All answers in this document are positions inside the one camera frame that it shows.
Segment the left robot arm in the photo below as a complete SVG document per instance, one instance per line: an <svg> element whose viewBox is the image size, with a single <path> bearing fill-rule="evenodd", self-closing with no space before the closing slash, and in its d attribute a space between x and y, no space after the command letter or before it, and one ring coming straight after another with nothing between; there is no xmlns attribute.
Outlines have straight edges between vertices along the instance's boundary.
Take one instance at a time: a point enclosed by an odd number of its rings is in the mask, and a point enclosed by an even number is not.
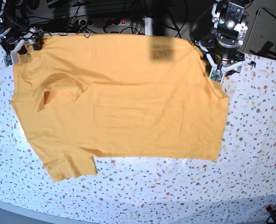
<svg viewBox="0 0 276 224"><path fill-rule="evenodd" d="M239 73L245 65L256 66L239 51L248 30L245 12L251 0L215 0L211 12L215 32L193 40L211 66L209 79L222 83L227 75Z"/></svg>

